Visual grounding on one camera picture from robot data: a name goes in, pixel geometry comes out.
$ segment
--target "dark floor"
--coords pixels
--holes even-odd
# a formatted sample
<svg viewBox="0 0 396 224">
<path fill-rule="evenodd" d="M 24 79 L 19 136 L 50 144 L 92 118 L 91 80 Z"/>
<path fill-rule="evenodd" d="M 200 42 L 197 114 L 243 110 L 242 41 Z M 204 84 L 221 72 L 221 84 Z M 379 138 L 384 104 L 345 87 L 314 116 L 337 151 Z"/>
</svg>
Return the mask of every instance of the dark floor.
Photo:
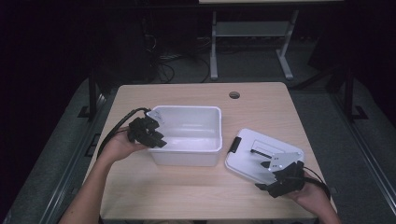
<svg viewBox="0 0 396 224">
<path fill-rule="evenodd" d="M 217 82 L 284 82 L 297 85 L 319 71 L 307 65 L 315 42 L 295 41 L 290 44 L 287 58 L 295 75 L 287 81 L 282 74 L 274 49 L 276 43 L 248 48 L 233 53 L 220 53 Z M 170 83 L 211 82 L 208 73 L 208 53 L 199 59 L 180 59 L 159 67 L 159 75 L 151 82 Z M 343 91 L 325 91 L 328 77 L 309 87 L 290 91 L 301 122 L 318 159 L 326 182 L 343 223 L 396 223 L 393 202 L 378 175 L 384 174 L 390 186 L 396 186 L 396 130 L 375 105 L 370 92 L 355 81 L 354 105 L 361 106 L 368 119 L 348 122 L 339 102 Z M 54 130 L 17 200 L 10 211 L 8 223 L 54 223 L 71 202 L 82 183 L 91 158 L 84 156 L 92 139 L 101 133 L 107 113 L 117 90 L 99 101 L 99 113 L 92 122 L 77 118 L 80 109 L 88 105 L 88 84 L 83 82 L 75 93 L 63 117 Z M 367 160 L 367 150 L 373 154 L 382 172 Z M 291 223 L 275 220 L 274 223 Z"/>
</svg>

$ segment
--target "person's left hand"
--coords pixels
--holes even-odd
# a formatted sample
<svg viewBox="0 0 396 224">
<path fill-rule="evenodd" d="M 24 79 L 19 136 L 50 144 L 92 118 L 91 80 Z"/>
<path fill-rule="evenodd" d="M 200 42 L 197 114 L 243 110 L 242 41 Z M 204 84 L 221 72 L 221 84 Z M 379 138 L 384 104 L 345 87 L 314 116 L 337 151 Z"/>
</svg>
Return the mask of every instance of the person's left hand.
<svg viewBox="0 0 396 224">
<path fill-rule="evenodd" d="M 131 143 L 128 139 L 129 127 L 119 128 L 116 134 L 108 141 L 98 160 L 114 163 L 127 158 L 131 153 L 148 147 Z"/>
</svg>

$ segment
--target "wooden table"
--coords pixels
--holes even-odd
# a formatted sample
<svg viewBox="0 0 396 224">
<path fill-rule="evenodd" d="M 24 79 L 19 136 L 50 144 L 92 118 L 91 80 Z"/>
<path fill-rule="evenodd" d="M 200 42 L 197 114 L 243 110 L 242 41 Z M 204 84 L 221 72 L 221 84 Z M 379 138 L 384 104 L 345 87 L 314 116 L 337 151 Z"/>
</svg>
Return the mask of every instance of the wooden table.
<svg viewBox="0 0 396 224">
<path fill-rule="evenodd" d="M 239 92 L 240 98 L 232 99 L 231 91 Z M 214 167 L 161 166 L 154 163 L 146 150 L 136 152 L 111 168 L 102 201 L 101 216 L 104 219 L 314 217 L 286 197 L 274 199 L 268 192 L 260 191 L 224 164 L 238 131 L 249 128 L 301 148 L 305 153 L 305 166 L 322 176 L 283 83 L 122 86 L 109 112 L 99 145 L 131 110 L 156 105 L 218 106 L 222 112 L 223 136 L 219 163 Z"/>
</svg>

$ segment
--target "human hand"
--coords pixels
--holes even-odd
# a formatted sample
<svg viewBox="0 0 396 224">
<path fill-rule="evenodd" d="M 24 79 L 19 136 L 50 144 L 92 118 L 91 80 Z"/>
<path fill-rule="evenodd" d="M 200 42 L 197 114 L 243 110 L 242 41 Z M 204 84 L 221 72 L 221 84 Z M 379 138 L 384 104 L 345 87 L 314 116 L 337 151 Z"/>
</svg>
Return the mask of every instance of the human hand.
<svg viewBox="0 0 396 224">
<path fill-rule="evenodd" d="M 313 178 L 307 172 L 304 172 L 304 176 Z M 333 209 L 329 198 L 321 187 L 305 182 L 304 187 L 301 190 L 290 192 L 287 196 L 305 210 L 318 216 L 320 223 L 341 223 L 341 220 Z"/>
<path fill-rule="evenodd" d="M 148 148 L 139 143 L 131 143 L 128 139 L 128 129 L 129 127 L 119 128 L 119 130 L 105 145 L 98 160 L 112 164 L 116 161 L 127 158 L 135 151 Z"/>
</svg>

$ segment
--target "white bin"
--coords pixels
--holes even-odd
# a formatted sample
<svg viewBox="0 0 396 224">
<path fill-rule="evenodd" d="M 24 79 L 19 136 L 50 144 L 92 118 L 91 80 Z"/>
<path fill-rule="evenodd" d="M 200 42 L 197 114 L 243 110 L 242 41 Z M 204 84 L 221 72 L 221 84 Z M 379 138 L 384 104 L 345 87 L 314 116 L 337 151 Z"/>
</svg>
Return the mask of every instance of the white bin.
<svg viewBox="0 0 396 224">
<path fill-rule="evenodd" d="M 222 148 L 221 110 L 216 106 L 159 105 L 158 132 L 167 144 L 148 151 L 160 165 L 215 166 Z"/>
</svg>

